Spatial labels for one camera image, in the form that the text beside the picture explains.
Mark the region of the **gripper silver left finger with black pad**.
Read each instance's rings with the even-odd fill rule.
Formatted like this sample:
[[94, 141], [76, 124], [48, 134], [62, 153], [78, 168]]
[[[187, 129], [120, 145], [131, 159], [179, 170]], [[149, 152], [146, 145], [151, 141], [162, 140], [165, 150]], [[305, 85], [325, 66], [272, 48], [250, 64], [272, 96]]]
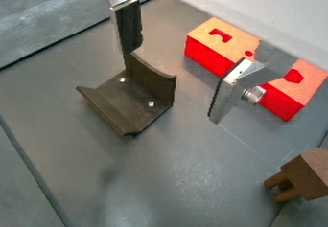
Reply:
[[126, 55], [142, 45], [141, 7], [138, 0], [107, 0], [120, 50]]

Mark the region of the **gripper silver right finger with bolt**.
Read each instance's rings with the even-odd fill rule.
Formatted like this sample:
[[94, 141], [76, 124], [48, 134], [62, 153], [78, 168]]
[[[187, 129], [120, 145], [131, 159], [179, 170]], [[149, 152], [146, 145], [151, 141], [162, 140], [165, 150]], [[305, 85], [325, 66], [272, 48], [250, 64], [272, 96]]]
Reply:
[[217, 124], [240, 100], [256, 104], [265, 90], [261, 84], [281, 78], [297, 57], [265, 41], [258, 42], [254, 61], [241, 58], [220, 79], [208, 117]]

